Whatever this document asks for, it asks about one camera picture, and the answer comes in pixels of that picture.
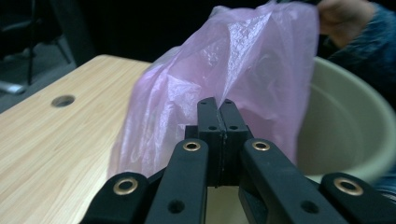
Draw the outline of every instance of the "brass grommet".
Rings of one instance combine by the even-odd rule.
[[[131,186],[129,188],[122,188],[120,185],[123,183],[130,183]],[[114,185],[114,193],[118,195],[126,195],[134,192],[137,189],[138,182],[133,177],[124,177],[119,179]]]
[[[187,142],[183,145],[183,148],[188,151],[196,151],[201,148],[201,145],[197,142]]]
[[[363,194],[363,189],[355,181],[346,179],[343,177],[338,177],[334,179],[334,185],[344,193],[352,196],[361,196]]]
[[[252,145],[255,149],[259,151],[266,151],[271,148],[270,145],[264,142],[254,142]]]

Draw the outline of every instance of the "wooden table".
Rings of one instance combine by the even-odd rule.
[[[149,66],[98,56],[0,114],[0,222],[79,223]],[[72,95],[68,106],[52,101]]]

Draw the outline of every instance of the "pink plastic bag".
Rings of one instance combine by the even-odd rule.
[[[255,137],[295,161],[318,41],[318,13],[302,3],[215,7],[203,27],[136,82],[109,175],[151,176],[169,162],[196,104],[235,102]]]

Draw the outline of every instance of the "sleeve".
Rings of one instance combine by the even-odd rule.
[[[361,35],[329,57],[372,85],[396,108],[396,15],[375,5]]]

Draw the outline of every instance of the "plastic bin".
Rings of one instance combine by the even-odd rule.
[[[317,182],[331,172],[374,182],[396,162],[395,114],[355,75],[320,58],[315,63],[298,167]],[[237,187],[209,188],[206,223],[248,223]]]

